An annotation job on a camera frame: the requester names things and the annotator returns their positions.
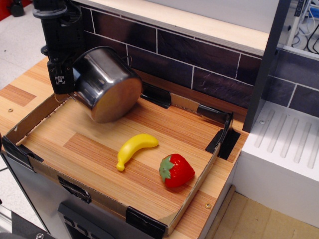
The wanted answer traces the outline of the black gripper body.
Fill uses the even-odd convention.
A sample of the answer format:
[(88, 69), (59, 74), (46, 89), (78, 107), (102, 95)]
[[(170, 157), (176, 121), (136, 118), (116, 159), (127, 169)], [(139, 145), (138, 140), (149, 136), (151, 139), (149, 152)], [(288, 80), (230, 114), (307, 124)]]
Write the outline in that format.
[(41, 23), (46, 41), (41, 52), (48, 57), (48, 65), (72, 64), (84, 52), (82, 15), (44, 17)]

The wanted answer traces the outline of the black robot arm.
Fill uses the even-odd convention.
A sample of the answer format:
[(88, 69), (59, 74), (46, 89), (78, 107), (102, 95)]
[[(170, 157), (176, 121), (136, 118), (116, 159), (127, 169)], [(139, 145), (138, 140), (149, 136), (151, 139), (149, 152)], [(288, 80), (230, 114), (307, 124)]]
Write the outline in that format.
[(47, 68), (55, 94), (75, 91), (73, 63), (84, 52), (81, 7), (70, 0), (35, 0), (33, 16), (41, 20)]

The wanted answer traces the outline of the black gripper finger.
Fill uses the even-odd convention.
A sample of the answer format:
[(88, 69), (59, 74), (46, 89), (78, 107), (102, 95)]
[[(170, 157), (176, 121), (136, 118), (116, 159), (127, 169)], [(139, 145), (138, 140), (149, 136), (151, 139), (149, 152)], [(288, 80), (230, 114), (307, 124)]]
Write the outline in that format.
[(75, 82), (72, 61), (53, 63), (48, 61), (49, 78), (55, 94), (70, 94), (74, 92)]

